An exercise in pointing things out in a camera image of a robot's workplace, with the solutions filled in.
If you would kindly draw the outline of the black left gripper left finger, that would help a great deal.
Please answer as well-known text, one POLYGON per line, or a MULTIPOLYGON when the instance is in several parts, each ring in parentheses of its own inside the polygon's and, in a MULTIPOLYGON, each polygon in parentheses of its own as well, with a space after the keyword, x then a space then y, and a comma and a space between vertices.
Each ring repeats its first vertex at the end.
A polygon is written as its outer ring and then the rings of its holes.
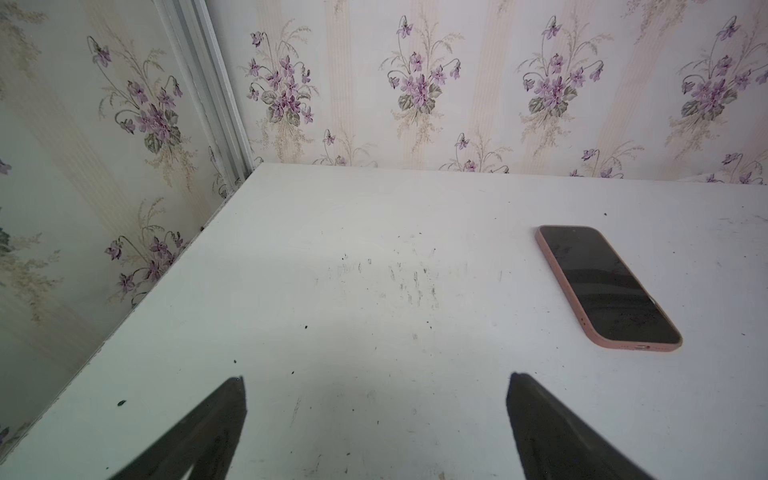
POLYGON ((224 381, 115 479, 224 479, 247 415, 244 379, 224 381))

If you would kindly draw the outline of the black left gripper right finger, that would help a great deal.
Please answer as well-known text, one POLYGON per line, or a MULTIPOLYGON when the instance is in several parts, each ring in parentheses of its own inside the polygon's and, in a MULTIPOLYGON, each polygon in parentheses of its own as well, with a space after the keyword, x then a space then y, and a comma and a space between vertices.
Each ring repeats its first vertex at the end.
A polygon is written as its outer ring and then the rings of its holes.
POLYGON ((650 477, 528 374, 510 376, 506 408, 527 479, 650 477))

